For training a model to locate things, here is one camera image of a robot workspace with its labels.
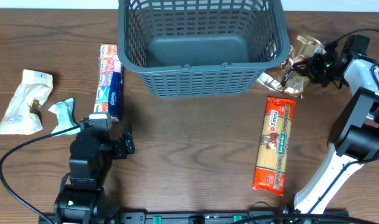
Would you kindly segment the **Nescafe Gold coffee bag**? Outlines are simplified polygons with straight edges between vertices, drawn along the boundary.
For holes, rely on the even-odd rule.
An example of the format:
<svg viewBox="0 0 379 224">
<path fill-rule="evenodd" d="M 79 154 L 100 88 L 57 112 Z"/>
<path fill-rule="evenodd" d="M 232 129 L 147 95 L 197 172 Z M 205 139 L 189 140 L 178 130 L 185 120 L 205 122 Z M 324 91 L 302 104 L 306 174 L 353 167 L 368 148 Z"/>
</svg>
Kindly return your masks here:
<svg viewBox="0 0 379 224">
<path fill-rule="evenodd" d="M 321 41 L 307 34 L 298 35 L 287 59 L 273 69 L 272 75 L 262 73 L 257 83 L 287 96 L 303 98 L 306 86 L 311 82 L 310 75 L 305 73 L 307 63 L 315 54 L 323 53 L 325 50 Z"/>
</svg>

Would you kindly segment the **Kleenex pocket tissue multipack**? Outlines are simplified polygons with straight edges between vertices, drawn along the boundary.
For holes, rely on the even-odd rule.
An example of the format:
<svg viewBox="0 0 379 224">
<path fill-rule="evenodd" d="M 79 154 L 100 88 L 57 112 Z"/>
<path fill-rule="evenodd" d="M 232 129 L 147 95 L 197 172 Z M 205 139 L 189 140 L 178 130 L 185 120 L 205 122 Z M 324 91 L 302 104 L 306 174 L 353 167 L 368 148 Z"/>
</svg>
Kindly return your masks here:
<svg viewBox="0 0 379 224">
<path fill-rule="evenodd" d="M 117 46 L 100 45 L 99 79 L 96 90 L 94 112 L 109 113 L 112 122 L 121 120 L 121 94 L 123 91 L 122 64 Z"/>
</svg>

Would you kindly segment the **small teal packet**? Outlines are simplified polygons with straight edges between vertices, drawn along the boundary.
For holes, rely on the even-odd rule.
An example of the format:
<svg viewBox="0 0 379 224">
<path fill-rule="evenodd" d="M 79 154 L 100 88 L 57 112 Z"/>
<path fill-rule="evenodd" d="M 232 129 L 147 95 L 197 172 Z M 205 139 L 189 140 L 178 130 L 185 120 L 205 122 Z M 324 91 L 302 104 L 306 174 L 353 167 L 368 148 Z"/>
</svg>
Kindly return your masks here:
<svg viewBox="0 0 379 224">
<path fill-rule="evenodd" d="M 58 121 L 58 125 L 54 128 L 52 134 L 77 125 L 73 121 L 73 106 L 74 98 L 69 98 L 65 101 L 59 101 L 49 108 L 49 111 L 56 115 Z"/>
</svg>

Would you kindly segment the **beige paper pouch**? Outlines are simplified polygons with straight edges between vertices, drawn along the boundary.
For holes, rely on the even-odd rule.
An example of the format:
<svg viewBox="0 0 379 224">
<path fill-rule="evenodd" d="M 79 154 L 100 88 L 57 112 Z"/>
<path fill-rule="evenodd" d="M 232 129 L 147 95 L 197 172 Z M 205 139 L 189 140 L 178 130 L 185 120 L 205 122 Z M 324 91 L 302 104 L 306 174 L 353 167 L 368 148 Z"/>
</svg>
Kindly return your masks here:
<svg viewBox="0 0 379 224">
<path fill-rule="evenodd" d="M 36 112 L 30 109 L 35 101 L 42 106 L 53 90 L 53 76 L 24 69 L 22 81 L 9 102 L 6 113 L 0 123 L 0 134 L 30 135 L 42 130 L 42 124 Z"/>
</svg>

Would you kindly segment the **orange San Remo spaghetti pack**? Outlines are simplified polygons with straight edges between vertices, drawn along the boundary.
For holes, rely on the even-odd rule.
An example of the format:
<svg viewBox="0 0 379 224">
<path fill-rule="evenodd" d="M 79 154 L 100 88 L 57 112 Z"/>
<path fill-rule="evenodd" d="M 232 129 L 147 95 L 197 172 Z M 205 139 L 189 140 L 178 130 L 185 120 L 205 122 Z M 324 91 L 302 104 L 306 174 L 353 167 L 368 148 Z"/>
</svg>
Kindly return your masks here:
<svg viewBox="0 0 379 224">
<path fill-rule="evenodd" d="M 253 189 L 284 195 L 288 144 L 296 102 L 267 97 Z"/>
</svg>

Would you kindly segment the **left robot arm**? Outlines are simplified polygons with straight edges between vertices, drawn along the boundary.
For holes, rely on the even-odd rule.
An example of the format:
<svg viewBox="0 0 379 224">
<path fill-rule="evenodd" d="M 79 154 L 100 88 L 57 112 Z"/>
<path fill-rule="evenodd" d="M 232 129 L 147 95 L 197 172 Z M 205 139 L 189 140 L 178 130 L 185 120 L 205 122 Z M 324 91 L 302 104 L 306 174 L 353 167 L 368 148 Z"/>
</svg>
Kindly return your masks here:
<svg viewBox="0 0 379 224">
<path fill-rule="evenodd" d="M 112 162 L 134 152 L 130 126 L 119 139 L 94 127 L 79 132 L 70 145 L 70 172 L 54 203 L 55 223 L 119 223 L 119 207 L 105 204 L 103 185 Z"/>
</svg>

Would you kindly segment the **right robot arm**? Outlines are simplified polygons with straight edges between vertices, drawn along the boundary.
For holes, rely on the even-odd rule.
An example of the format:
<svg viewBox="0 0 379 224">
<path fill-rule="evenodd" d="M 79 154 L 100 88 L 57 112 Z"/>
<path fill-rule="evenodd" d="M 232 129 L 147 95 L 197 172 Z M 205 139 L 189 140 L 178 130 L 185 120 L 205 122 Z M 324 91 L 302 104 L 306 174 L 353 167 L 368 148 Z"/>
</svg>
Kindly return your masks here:
<svg viewBox="0 0 379 224">
<path fill-rule="evenodd" d="M 294 211 L 322 214 L 341 186 L 364 164 L 379 160 L 379 69 L 366 51 L 369 39 L 351 35 L 340 55 L 336 44 L 326 46 L 294 69 L 318 76 L 320 83 L 337 80 L 347 85 L 350 99 L 334 123 L 328 138 L 328 154 L 310 182 L 294 197 Z"/>
</svg>

